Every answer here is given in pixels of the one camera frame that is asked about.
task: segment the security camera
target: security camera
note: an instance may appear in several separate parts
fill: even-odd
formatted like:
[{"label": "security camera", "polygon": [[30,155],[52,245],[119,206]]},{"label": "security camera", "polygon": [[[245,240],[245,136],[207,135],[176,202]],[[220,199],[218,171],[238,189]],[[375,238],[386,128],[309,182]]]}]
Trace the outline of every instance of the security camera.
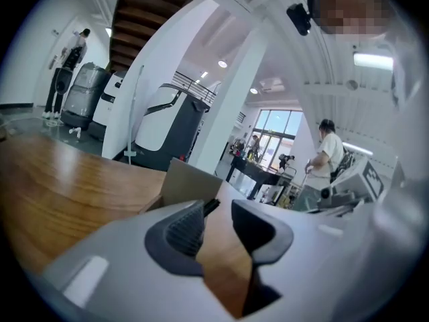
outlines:
[{"label": "security camera", "polygon": [[286,10],[286,13],[301,36],[307,36],[310,33],[310,14],[306,12],[301,3],[293,4]]}]

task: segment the cardboard box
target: cardboard box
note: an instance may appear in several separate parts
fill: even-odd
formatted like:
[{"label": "cardboard box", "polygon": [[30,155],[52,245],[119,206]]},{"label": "cardboard box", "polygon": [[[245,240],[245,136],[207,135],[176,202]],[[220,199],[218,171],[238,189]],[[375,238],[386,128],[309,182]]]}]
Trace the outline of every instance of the cardboard box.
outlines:
[{"label": "cardboard box", "polygon": [[221,185],[222,179],[174,158],[167,171],[160,194],[139,213],[185,201],[202,199],[207,203],[217,196]]}]

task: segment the recessed light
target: recessed light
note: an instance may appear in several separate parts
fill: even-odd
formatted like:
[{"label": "recessed light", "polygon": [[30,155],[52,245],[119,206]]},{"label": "recessed light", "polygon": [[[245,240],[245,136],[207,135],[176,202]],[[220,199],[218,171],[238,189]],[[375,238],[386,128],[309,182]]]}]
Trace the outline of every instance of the recessed light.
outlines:
[{"label": "recessed light", "polygon": [[389,56],[354,53],[355,66],[393,70],[393,58]]},{"label": "recessed light", "polygon": [[346,147],[346,148],[350,148],[350,149],[356,150],[357,152],[364,153],[366,155],[370,155],[370,156],[373,155],[373,152],[371,150],[366,150],[364,148],[355,146],[354,144],[343,142],[343,146]]}]

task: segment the black table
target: black table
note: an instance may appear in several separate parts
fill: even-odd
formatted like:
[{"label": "black table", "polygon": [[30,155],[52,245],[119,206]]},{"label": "black table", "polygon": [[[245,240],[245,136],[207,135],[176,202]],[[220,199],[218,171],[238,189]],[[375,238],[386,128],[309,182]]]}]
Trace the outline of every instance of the black table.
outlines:
[{"label": "black table", "polygon": [[283,189],[278,195],[277,201],[274,202],[274,205],[277,204],[279,198],[284,192],[284,189],[290,184],[293,179],[293,176],[287,174],[279,175],[276,173],[268,172],[266,169],[259,167],[254,162],[248,161],[247,159],[241,158],[239,156],[234,156],[234,159],[231,162],[231,169],[229,170],[226,179],[227,182],[229,182],[229,180],[231,179],[231,176],[234,173],[234,169],[239,170],[244,175],[247,175],[250,179],[256,181],[256,184],[247,199],[254,199],[256,194],[261,189],[262,185],[283,186]]}]

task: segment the ceiling light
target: ceiling light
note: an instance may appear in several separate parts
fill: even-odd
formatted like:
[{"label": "ceiling light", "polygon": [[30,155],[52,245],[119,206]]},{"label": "ceiling light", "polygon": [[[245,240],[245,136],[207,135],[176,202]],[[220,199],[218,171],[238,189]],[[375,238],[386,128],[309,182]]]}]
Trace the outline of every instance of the ceiling light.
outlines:
[{"label": "ceiling light", "polygon": [[356,52],[353,58],[355,60],[355,66],[393,70],[393,58],[389,56],[359,54]]},{"label": "ceiling light", "polygon": [[350,148],[350,149],[356,150],[357,152],[364,153],[366,155],[370,155],[370,156],[373,155],[373,152],[371,152],[370,150],[363,149],[361,147],[355,146],[355,145],[347,143],[347,142],[343,142],[343,146],[346,147],[346,148]]}]

